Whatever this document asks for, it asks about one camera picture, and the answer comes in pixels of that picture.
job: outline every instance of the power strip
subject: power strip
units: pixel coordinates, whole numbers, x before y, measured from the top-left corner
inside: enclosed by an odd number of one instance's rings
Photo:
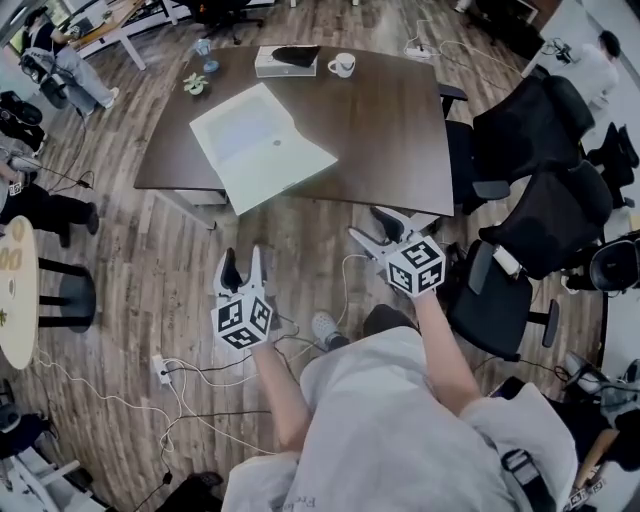
[[[432,57],[431,53],[426,50],[421,50],[420,48],[407,48],[405,54],[407,57],[420,60],[428,60]]]
[[[161,354],[156,354],[151,358],[153,362],[153,367],[156,371],[156,375],[160,379],[160,383],[162,384],[171,384],[171,374],[167,369],[167,365],[164,364],[164,360]]]

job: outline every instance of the round wooden table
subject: round wooden table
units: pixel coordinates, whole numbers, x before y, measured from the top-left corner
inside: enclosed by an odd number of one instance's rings
[[[41,269],[64,274],[57,297],[40,295]],[[39,305],[60,306],[61,316],[40,316]],[[86,268],[38,258],[33,226],[25,217],[7,224],[0,238],[0,347],[13,367],[21,370],[31,362],[38,327],[84,332],[95,310],[95,286]]]

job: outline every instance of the gray trousers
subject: gray trousers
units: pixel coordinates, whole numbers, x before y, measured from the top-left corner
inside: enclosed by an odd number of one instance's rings
[[[95,69],[70,46],[65,46],[56,55],[56,64],[73,75],[76,83],[67,85],[69,101],[83,114],[90,113],[96,102],[104,107],[113,99]]]

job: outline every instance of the dark wooden table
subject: dark wooden table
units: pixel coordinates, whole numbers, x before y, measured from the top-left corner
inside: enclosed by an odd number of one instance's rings
[[[287,194],[453,215],[451,168],[433,67],[403,57],[323,47],[316,77],[258,79],[257,47],[213,50],[220,69],[193,97],[182,80],[202,74],[195,56],[178,75],[138,171],[135,188],[222,191],[189,123],[264,82],[291,113],[298,131],[338,162]],[[350,78],[327,70],[336,54],[356,57]],[[177,194],[164,194],[180,203]],[[189,205],[176,204],[188,212]]]

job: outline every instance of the small plant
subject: small plant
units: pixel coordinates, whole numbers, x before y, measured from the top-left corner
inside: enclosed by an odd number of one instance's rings
[[[200,94],[204,86],[209,83],[205,80],[204,75],[197,75],[196,73],[193,73],[183,82],[185,83],[184,90],[193,95]]]

